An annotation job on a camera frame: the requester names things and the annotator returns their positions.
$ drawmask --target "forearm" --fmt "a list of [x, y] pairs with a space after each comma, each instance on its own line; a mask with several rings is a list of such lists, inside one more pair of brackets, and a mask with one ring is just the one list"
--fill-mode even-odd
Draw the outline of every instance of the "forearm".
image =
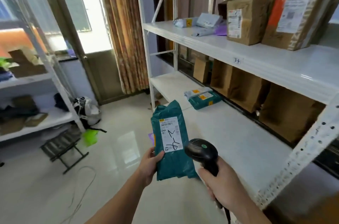
[[137, 209], [144, 181], [136, 171], [124, 186], [86, 224], [130, 224]]
[[239, 198], [233, 213], [242, 224], [271, 224], [259, 207], [246, 195]]

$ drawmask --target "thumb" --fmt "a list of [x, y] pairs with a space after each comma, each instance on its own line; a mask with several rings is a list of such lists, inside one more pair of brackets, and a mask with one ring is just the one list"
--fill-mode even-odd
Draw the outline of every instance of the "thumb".
[[200, 168], [198, 170], [199, 176], [204, 180], [204, 182], [212, 189], [215, 182], [215, 177], [206, 169]]
[[159, 162], [164, 155], [165, 155], [164, 151], [159, 152], [158, 155], [154, 157], [155, 162]]

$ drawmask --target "white floor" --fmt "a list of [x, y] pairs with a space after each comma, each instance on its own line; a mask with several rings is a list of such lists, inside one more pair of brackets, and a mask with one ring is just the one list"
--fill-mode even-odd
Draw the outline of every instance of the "white floor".
[[[66, 175], [60, 161], [50, 162], [30, 139], [0, 148], [0, 223], [82, 224], [103, 206], [137, 168], [152, 146], [150, 97], [140, 94], [101, 107], [99, 141], [86, 148], [90, 154]], [[70, 151], [71, 162], [77, 153]], [[80, 209], [71, 216], [88, 188]], [[225, 223], [200, 180], [172, 178], [156, 181], [142, 194], [133, 219], [144, 223]]]

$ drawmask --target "shelf number label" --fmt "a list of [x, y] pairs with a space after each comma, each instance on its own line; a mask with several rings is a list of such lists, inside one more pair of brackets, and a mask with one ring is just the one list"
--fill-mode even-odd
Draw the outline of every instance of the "shelf number label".
[[240, 65], [242, 63], [243, 59], [242, 58], [233, 58], [233, 63]]

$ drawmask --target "qr code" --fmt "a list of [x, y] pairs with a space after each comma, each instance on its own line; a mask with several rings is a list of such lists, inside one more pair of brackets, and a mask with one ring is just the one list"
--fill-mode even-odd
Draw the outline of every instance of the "qr code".
[[293, 19], [295, 12], [288, 12], [286, 18], [287, 19]]

